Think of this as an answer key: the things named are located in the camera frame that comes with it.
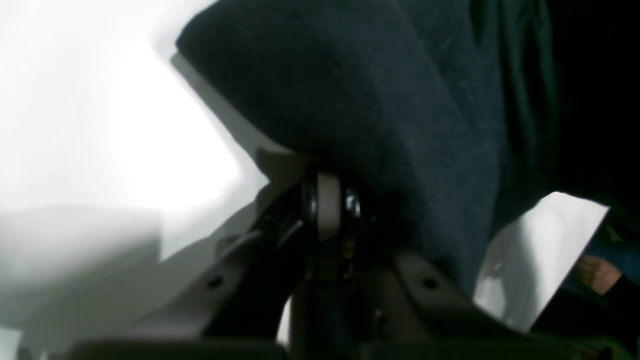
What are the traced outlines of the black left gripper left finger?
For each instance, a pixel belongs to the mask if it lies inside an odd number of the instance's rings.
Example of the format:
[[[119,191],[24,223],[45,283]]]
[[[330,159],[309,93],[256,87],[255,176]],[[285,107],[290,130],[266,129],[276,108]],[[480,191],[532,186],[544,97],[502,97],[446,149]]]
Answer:
[[[277,337],[304,278],[306,241],[330,222],[330,173],[311,171],[167,305],[119,336],[74,345],[69,360],[285,360]]]

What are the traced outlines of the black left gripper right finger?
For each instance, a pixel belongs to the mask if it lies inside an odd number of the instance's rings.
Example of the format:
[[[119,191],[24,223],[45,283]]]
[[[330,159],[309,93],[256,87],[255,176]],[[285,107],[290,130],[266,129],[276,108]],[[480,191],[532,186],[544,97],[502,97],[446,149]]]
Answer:
[[[415,251],[375,239],[358,195],[327,176],[330,360],[598,360],[563,338],[510,330]]]

